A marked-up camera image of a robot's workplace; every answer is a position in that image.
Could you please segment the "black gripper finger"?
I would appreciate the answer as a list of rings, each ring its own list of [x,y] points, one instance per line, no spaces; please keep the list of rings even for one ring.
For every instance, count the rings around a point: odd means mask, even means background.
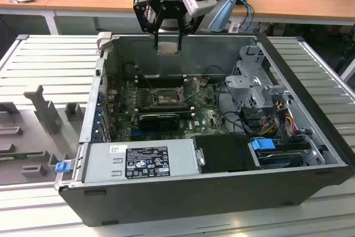
[[[159,29],[163,22],[163,6],[154,11],[155,18],[150,22],[147,18],[149,9],[152,9],[151,0],[133,0],[133,9],[141,30],[154,36],[153,48],[158,50]]]
[[[177,49],[180,51],[182,49],[182,39],[184,36],[189,34],[194,34],[199,28],[202,20],[204,19],[204,15],[192,18],[189,23],[186,23],[183,17],[179,17],[177,19],[177,24],[179,27],[179,37],[177,43]]]

